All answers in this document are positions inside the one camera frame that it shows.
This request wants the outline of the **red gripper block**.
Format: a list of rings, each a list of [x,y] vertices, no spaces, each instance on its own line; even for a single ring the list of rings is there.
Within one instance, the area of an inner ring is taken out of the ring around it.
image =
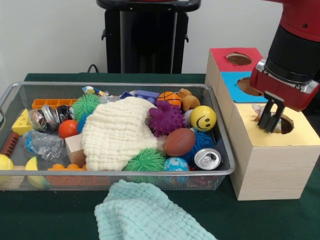
[[[307,85],[302,85],[276,78],[268,72],[265,59],[257,62],[253,69],[250,86],[267,99],[258,126],[260,129],[270,130],[271,133],[275,131],[285,107],[297,112],[306,109],[320,89],[320,84],[314,80]],[[272,115],[271,110],[274,104],[277,109]]]

